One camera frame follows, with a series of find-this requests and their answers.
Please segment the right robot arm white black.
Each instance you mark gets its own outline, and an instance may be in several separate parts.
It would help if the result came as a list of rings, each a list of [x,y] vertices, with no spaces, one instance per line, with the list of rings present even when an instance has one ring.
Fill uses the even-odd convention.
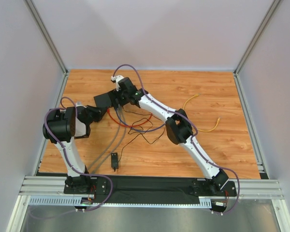
[[[200,146],[193,134],[192,124],[183,109],[176,110],[162,104],[147,91],[138,90],[128,77],[112,76],[111,81],[116,84],[116,89],[111,91],[116,103],[121,106],[130,103],[159,118],[165,124],[169,140],[175,145],[182,146],[190,154],[212,189],[214,191],[223,189],[229,177]]]

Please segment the black network switch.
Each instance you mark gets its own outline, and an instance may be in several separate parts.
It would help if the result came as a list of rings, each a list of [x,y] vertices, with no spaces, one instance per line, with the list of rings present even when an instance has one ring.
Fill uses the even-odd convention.
[[[112,107],[108,93],[94,96],[94,101],[95,101],[95,104],[97,107],[100,107],[100,108],[111,108]]]

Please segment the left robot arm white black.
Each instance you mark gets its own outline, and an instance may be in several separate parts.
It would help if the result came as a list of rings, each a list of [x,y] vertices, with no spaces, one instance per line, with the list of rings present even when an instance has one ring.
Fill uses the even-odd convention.
[[[44,118],[43,135],[59,150],[67,168],[64,193],[85,194],[94,189],[86,165],[80,158],[75,140],[90,136],[90,125],[100,122],[106,107],[72,106],[51,109]]]

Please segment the black power adapter with cord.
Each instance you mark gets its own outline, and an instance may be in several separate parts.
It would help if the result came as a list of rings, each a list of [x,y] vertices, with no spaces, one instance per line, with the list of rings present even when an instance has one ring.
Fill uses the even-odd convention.
[[[123,150],[124,150],[124,148],[127,147],[130,143],[132,143],[132,142],[133,142],[137,137],[142,136],[142,137],[144,138],[144,140],[145,140],[148,144],[152,145],[152,144],[154,144],[154,143],[155,143],[155,142],[156,142],[156,141],[157,141],[157,140],[158,140],[158,139],[159,139],[159,138],[164,134],[164,132],[165,132],[165,125],[161,125],[160,127],[157,127],[157,128],[155,128],[155,129],[151,129],[152,127],[150,127],[150,128],[147,129],[147,130],[137,130],[137,129],[134,129],[134,126],[136,126],[136,127],[141,127],[141,126],[140,126],[140,125],[134,125],[134,124],[132,124],[132,126],[128,126],[128,125],[126,125],[126,123],[124,123],[124,122],[121,120],[121,116],[120,116],[119,110],[115,110],[115,112],[116,112],[117,118],[118,118],[118,120],[120,121],[120,123],[117,122],[114,118],[112,118],[112,116],[111,116],[110,113],[109,113],[109,110],[107,110],[107,113],[109,114],[110,118],[111,118],[114,122],[116,122],[119,126],[123,126],[124,128],[129,128],[128,134],[131,134],[131,130],[133,130],[134,133],[137,133],[137,134],[136,134],[136,136],[135,136],[132,140],[130,140],[126,145],[124,145],[124,146],[122,147],[121,152],[120,152],[120,157],[119,157],[119,158],[118,158],[118,153],[117,153],[117,152],[111,153],[111,167],[112,167],[112,169],[113,169],[114,171],[116,171],[116,169],[119,168],[119,162],[120,162],[120,160],[121,160],[121,158],[122,158],[122,154],[123,154]],[[146,139],[145,134],[146,134],[147,132],[153,132],[153,131],[156,131],[156,130],[161,129],[161,128],[163,128],[163,131],[162,131],[161,135],[160,135],[159,137],[157,137],[154,141],[149,142],[149,141]]]

